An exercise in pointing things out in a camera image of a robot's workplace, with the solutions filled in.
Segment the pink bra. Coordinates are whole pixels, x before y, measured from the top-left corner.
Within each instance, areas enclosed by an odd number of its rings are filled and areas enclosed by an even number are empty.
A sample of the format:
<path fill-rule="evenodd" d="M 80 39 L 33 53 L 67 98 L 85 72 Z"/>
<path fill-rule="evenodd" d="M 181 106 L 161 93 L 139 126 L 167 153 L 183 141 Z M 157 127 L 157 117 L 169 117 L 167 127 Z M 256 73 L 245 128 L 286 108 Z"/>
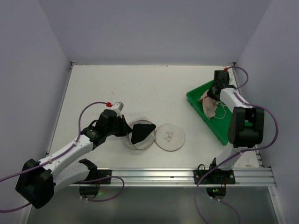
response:
<path fill-rule="evenodd" d="M 202 103 L 203 113 L 207 117 L 207 119 L 215 118 L 215 119 L 223 119 L 226 115 L 225 106 L 221 101 L 216 101 L 207 96 L 208 90 L 206 90 L 201 97 L 199 98 L 198 102 Z M 223 108 L 224 114 L 221 117 L 216 117 L 216 110 L 218 106 Z"/>

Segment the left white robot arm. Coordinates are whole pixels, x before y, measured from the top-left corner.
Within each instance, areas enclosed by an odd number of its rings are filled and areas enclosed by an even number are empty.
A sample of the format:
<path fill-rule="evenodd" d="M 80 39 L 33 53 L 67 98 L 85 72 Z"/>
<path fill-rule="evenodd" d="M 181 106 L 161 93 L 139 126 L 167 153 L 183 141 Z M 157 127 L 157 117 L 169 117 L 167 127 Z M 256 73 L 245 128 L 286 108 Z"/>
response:
<path fill-rule="evenodd" d="M 98 120 L 80 130 L 78 137 L 54 154 L 39 161 L 28 160 L 23 165 L 16 191 L 33 207 L 45 206 L 59 190 L 70 184 L 99 183 L 108 176 L 100 176 L 97 166 L 81 156 L 91 152 L 107 137 L 123 137 L 131 132 L 121 109 L 105 109 Z"/>

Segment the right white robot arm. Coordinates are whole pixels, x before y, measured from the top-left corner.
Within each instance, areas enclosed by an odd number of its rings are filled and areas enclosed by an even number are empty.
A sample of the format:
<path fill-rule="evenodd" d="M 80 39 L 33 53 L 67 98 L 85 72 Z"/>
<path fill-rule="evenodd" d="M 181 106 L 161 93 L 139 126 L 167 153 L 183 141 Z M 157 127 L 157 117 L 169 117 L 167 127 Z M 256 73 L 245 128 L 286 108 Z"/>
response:
<path fill-rule="evenodd" d="M 209 172 L 227 172 L 244 152 L 254 148 L 263 140 L 264 109 L 250 106 L 238 93 L 234 85 L 229 84 L 229 73 L 226 70 L 214 72 L 213 84 L 207 95 L 214 100 L 223 102 L 231 111 L 228 126 L 229 148 L 225 149 L 210 164 Z"/>

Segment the white mesh laundry bag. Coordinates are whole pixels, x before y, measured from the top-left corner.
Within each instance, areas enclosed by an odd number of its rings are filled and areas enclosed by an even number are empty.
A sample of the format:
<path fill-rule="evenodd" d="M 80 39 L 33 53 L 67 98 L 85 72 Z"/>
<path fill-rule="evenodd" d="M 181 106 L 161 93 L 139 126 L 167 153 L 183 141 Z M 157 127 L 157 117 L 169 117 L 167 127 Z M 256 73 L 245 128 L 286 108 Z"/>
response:
<path fill-rule="evenodd" d="M 139 119 L 132 121 L 129 126 L 133 129 L 134 124 L 153 124 L 147 119 Z M 128 134 L 128 145 L 133 150 L 146 150 L 152 145 L 158 146 L 166 152 L 174 152 L 179 150 L 185 143 L 185 133 L 177 125 L 164 123 L 156 126 L 155 130 L 142 142 L 132 144 L 132 132 Z"/>

